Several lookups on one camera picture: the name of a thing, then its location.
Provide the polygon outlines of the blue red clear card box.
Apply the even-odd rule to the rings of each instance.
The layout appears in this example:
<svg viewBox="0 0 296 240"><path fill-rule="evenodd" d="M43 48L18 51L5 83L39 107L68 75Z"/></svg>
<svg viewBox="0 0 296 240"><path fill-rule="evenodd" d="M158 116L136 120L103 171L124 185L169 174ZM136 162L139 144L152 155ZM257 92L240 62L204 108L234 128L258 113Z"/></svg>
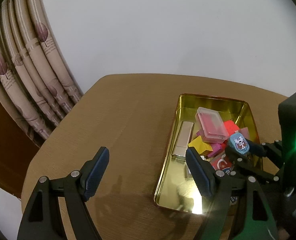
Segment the blue red clear card box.
<svg viewBox="0 0 296 240"><path fill-rule="evenodd" d="M222 152L214 157L210 163L216 171L221 170L226 174L230 174L233 169L233 163L230 161L225 152Z"/></svg>

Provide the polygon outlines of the blue bear keychain tin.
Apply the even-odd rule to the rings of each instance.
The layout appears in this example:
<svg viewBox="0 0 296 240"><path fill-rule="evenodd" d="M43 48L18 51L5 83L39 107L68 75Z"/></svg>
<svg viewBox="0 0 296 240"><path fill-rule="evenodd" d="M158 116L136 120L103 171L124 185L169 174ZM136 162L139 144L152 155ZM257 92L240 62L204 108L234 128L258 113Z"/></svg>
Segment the blue bear keychain tin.
<svg viewBox="0 0 296 240"><path fill-rule="evenodd" d="M244 136L236 132L228 139L229 146L241 155L246 155L249 152L250 146Z"/></svg>

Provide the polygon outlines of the magenta rectangular block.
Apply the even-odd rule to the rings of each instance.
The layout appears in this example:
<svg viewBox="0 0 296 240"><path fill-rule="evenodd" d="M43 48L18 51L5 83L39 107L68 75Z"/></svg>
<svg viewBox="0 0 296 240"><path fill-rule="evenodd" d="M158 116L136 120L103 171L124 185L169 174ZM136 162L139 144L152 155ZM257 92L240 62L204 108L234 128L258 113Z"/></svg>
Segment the magenta rectangular block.
<svg viewBox="0 0 296 240"><path fill-rule="evenodd" d="M250 134L249 134L247 127L240 129L239 133L241 133L246 140L250 139ZM229 146L229 143L228 143L228 140L226 140L222 144L211 143L210 145L212 146L213 151L211 153L209 153L208 155L205 155L207 158L213 158L216 155L222 153L225 150L226 146Z"/></svg>

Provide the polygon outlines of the red rectangular block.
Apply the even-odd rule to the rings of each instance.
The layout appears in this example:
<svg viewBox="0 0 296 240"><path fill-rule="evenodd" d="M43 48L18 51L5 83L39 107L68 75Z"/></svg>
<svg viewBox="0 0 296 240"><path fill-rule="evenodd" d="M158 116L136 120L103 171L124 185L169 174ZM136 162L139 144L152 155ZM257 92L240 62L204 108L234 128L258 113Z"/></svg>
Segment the red rectangular block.
<svg viewBox="0 0 296 240"><path fill-rule="evenodd" d="M224 121L224 126L229 134L231 136L232 134L239 132L240 128L238 125L236 125L232 120Z"/></svg>

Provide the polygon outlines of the yellow wooden cube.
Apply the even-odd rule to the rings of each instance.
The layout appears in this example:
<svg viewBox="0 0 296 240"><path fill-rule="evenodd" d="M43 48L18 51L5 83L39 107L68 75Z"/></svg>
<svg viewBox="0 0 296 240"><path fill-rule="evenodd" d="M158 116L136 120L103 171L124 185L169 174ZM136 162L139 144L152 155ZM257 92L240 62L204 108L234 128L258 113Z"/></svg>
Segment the yellow wooden cube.
<svg viewBox="0 0 296 240"><path fill-rule="evenodd" d="M213 151L212 146L206 142L203 142L203 139L201 136L198 136L195 139L193 139L188 144L188 147L194 147L199 155L208 155Z"/></svg>

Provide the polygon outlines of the clear box with red cloth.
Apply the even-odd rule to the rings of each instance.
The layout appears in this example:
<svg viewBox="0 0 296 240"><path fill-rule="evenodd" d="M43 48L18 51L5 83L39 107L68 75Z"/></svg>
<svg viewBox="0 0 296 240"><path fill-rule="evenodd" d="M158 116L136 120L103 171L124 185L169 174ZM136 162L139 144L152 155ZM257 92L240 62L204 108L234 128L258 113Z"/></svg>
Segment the clear box with red cloth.
<svg viewBox="0 0 296 240"><path fill-rule="evenodd" d="M195 114L198 134L207 143L221 144L229 138L224 122L218 111L198 107Z"/></svg>

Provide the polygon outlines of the champagne gold metal bar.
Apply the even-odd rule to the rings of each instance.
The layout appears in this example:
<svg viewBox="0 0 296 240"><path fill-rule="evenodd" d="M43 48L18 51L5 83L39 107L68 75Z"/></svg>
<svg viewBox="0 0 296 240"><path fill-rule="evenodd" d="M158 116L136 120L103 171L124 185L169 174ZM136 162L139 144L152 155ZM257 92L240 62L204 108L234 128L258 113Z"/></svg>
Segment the champagne gold metal bar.
<svg viewBox="0 0 296 240"><path fill-rule="evenodd" d="M193 122L183 121L181 123L171 154L173 159L185 161L186 150L189 142L191 141L193 129Z"/></svg>

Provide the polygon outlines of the red toffee tin box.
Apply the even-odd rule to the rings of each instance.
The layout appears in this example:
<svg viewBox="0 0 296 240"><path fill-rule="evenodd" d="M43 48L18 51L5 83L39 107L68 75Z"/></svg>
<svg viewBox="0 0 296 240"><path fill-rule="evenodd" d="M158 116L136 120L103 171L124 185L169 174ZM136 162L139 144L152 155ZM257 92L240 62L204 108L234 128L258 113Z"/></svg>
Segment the red toffee tin box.
<svg viewBox="0 0 296 240"><path fill-rule="evenodd" d="M258 144L260 140L247 102L194 94L179 96L165 160L154 193L154 202L166 209L200 215L207 211L210 202L200 195L193 178L188 176L185 159L172 154L181 123L196 122L195 114L198 107L218 111L223 121L232 120L239 128L247 127L251 141Z"/></svg>

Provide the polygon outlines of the beige patterned curtain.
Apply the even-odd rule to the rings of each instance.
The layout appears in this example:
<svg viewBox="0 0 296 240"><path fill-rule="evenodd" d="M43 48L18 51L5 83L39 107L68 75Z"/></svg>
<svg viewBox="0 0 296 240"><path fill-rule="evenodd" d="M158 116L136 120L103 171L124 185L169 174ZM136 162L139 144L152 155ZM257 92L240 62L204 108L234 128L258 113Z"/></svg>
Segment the beige patterned curtain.
<svg viewBox="0 0 296 240"><path fill-rule="evenodd" d="M0 103L35 143L81 100L42 0L0 0Z"/></svg>

